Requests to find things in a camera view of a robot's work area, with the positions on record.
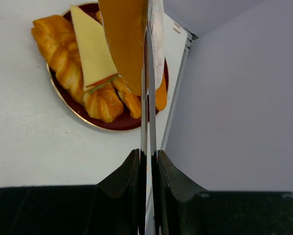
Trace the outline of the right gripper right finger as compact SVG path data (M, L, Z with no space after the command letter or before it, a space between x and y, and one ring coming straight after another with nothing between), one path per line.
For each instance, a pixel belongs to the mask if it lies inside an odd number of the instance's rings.
M293 192L208 191L161 150L156 160L156 234L293 235Z

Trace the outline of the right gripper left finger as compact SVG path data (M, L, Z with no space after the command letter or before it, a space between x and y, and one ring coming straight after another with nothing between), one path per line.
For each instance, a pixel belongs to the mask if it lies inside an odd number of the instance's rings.
M96 185L0 188L0 235L140 234L139 150Z

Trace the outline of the metal tongs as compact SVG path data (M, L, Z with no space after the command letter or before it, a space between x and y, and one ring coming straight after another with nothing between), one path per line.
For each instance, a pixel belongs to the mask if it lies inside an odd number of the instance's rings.
M154 210L154 234L161 232L160 182L156 130L156 90L162 84L164 72L164 9L163 1L147 0L146 27L143 49L143 72L141 77L141 153L147 156L150 144L152 192Z

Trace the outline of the fake bread slice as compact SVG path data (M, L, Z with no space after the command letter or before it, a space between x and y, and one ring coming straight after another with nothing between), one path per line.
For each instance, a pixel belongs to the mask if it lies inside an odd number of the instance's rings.
M119 76L112 80L112 84L117 90L120 99L130 110L131 117L137 119L141 117L141 102L137 95L132 94Z

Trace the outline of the long orange bread loaf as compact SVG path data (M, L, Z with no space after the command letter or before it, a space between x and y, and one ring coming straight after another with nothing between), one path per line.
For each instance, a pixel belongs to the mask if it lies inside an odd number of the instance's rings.
M156 109L162 111L165 109L167 104L167 89L165 74L163 74L162 82L160 87L156 90Z

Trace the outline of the triangular fake sandwich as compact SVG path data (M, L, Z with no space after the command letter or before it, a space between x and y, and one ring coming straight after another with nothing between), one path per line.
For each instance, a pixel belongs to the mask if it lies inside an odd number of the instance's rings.
M75 5L70 6L70 14L80 54L83 90L86 92L102 85L118 72L102 24Z

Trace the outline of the braided fake bread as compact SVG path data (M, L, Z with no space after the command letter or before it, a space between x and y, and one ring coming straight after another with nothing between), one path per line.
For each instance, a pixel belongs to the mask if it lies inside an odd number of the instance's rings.
M74 101L81 104L91 118L105 123L114 121L124 105L108 82L93 93L83 90L83 72L72 24L60 15L33 21L31 29L40 54L55 71L59 84Z

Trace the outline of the orange oval bread slice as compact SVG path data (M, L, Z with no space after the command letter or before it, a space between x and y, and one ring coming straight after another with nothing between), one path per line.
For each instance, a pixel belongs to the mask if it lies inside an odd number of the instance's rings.
M141 95L147 0L100 0L109 50L127 88Z

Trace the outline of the fake croissant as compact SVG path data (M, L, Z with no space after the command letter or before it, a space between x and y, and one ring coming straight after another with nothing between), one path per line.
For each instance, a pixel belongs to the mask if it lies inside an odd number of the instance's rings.
M101 12L100 12L100 11L97 11L97 12L95 13L95 16L96 16L96 19L98 20L98 22L99 22L100 24L103 24L103 18L102 18Z

